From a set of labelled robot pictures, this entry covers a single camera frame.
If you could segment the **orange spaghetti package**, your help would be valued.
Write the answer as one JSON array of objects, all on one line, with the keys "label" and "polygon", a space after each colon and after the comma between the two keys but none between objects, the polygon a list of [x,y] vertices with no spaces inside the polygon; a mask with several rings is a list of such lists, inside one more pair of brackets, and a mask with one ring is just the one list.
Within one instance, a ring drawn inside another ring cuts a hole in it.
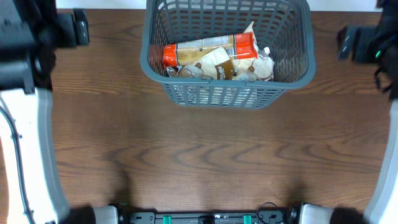
[{"label": "orange spaghetti package", "polygon": [[164,47],[162,62],[164,67],[188,65],[220,47],[233,60],[258,58],[255,44],[252,32],[169,44]]}]

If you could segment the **beige pouch white contents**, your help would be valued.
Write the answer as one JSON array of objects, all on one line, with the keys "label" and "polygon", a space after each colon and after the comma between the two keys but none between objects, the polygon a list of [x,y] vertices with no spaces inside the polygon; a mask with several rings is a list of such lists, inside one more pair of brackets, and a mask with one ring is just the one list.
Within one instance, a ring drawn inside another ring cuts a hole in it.
[{"label": "beige pouch white contents", "polygon": [[254,21],[246,27],[244,33],[251,33],[256,57],[233,60],[234,75],[232,80],[250,81],[255,80],[270,81],[273,79],[274,61],[270,56],[268,47],[260,49],[257,46],[256,36],[253,30]]}]

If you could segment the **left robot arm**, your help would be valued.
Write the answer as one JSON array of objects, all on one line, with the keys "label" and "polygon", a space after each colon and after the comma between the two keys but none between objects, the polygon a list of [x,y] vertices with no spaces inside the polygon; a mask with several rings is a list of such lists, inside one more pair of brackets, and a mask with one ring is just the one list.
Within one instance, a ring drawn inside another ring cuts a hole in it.
[{"label": "left robot arm", "polygon": [[114,206],[71,209],[52,137],[55,51],[88,45],[83,9],[58,13],[55,1],[1,1],[1,148],[8,223],[117,223]]}]

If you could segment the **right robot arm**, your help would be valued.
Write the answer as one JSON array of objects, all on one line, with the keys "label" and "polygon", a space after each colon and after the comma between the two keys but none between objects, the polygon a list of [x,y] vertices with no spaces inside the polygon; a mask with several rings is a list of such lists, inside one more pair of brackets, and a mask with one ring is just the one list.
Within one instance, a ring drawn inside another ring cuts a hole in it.
[{"label": "right robot arm", "polygon": [[319,72],[289,96],[298,119],[298,166],[311,173],[296,183],[290,201],[322,203],[335,223],[397,222],[397,101],[374,88],[372,66],[339,63],[332,35],[347,22],[373,24],[375,12],[312,14]]}]

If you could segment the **beige dried mushroom pouch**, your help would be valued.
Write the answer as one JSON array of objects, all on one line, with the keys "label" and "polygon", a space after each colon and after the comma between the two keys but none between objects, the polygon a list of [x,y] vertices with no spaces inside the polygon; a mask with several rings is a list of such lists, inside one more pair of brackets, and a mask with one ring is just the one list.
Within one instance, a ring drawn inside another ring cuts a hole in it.
[{"label": "beige dried mushroom pouch", "polygon": [[234,75],[234,65],[227,51],[219,47],[190,65],[167,67],[166,71],[174,78],[231,80]]}]

